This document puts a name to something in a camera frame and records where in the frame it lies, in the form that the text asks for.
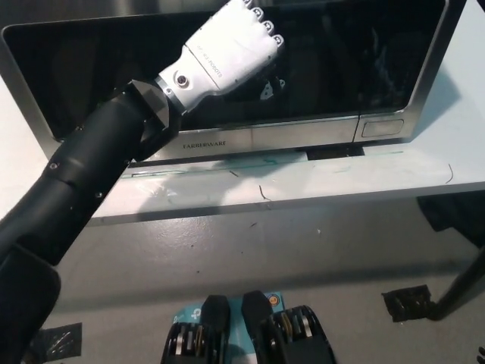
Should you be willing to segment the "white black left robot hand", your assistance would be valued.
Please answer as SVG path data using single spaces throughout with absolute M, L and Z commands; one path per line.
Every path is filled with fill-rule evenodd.
M 156 83 L 182 113 L 207 96 L 222 96 L 263 70 L 277 57 L 284 38 L 252 1 L 228 1 L 182 46 L 180 57 Z

